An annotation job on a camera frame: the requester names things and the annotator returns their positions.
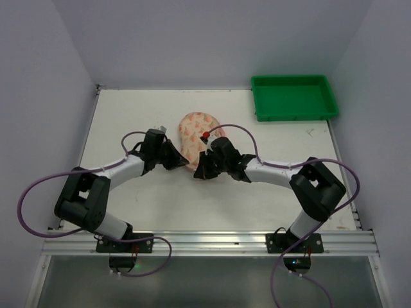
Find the floral mesh laundry bag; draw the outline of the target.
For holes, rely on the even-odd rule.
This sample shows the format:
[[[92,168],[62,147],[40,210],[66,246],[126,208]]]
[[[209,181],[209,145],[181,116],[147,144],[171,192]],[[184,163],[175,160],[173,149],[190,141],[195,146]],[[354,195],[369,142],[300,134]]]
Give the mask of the floral mesh laundry bag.
[[[197,170],[201,151],[206,145],[200,140],[204,132],[220,126],[218,120],[205,112],[192,112],[179,123],[180,154],[189,162],[186,167],[194,173]]]

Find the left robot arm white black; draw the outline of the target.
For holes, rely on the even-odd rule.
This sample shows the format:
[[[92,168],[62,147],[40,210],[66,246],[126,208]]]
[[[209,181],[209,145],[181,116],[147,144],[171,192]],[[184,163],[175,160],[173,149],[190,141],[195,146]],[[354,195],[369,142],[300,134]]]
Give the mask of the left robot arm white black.
[[[162,130],[149,129],[125,157],[97,171],[74,168],[55,205],[55,216],[82,230],[115,241],[131,239],[132,226],[107,212],[109,193],[127,181],[144,176],[157,165],[168,171],[189,164]]]

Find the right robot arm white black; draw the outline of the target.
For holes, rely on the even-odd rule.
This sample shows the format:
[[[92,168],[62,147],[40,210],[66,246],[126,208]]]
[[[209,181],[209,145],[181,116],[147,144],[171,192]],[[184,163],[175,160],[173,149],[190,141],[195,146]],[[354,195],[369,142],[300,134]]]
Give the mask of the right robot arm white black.
[[[319,223],[330,217],[346,193],[342,182],[321,162],[309,158],[296,170],[266,166],[257,156],[241,154],[226,137],[205,133],[200,140],[207,149],[199,154],[194,177],[201,180],[216,178],[227,173],[239,182],[261,182],[291,189],[302,210],[277,242],[285,248],[293,245]]]

